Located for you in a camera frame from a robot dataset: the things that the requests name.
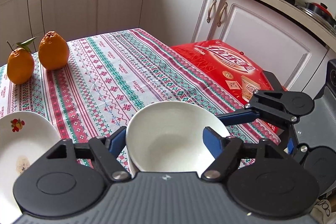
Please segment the brown stain on plate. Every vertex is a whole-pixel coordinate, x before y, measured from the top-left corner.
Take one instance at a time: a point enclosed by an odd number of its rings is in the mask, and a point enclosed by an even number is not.
[[[16,171],[21,175],[28,167],[30,163],[26,156],[19,156],[16,160]]]

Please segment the green leaf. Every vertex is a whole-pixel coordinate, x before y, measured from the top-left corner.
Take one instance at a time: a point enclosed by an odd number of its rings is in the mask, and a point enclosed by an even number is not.
[[[20,45],[20,47],[21,48],[23,48],[23,49],[25,49],[26,51],[28,51],[29,53],[31,53],[31,50],[30,50],[30,48],[28,47],[28,46],[22,46],[22,45]]]
[[[35,38],[36,37],[33,37],[31,39],[26,40],[25,42],[18,42],[18,43],[16,43],[16,45],[18,45],[18,46],[28,46],[31,42],[34,41]]]

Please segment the black pot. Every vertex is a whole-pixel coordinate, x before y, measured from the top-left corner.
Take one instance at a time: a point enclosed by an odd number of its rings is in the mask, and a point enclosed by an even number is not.
[[[320,5],[314,2],[306,2],[306,8],[317,13],[323,19],[325,19],[333,28],[336,27],[336,20],[327,11],[327,6],[323,3]]]

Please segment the camera lens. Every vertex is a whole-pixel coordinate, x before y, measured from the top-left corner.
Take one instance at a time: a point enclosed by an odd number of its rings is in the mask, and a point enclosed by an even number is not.
[[[330,73],[330,81],[333,84],[333,86],[336,86],[336,71],[332,70]]]

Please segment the patterned tablecloth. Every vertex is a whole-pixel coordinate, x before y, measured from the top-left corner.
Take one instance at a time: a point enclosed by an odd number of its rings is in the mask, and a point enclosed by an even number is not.
[[[68,43],[66,67],[46,71],[34,54],[31,80],[13,85],[0,68],[0,117],[29,110],[46,117],[61,138],[74,142],[109,136],[127,125],[136,111],[163,100],[197,104],[214,114],[242,104],[174,50],[145,31],[133,29],[86,37]],[[227,127],[245,142],[278,137],[260,121]],[[118,157],[128,169],[127,152]]]

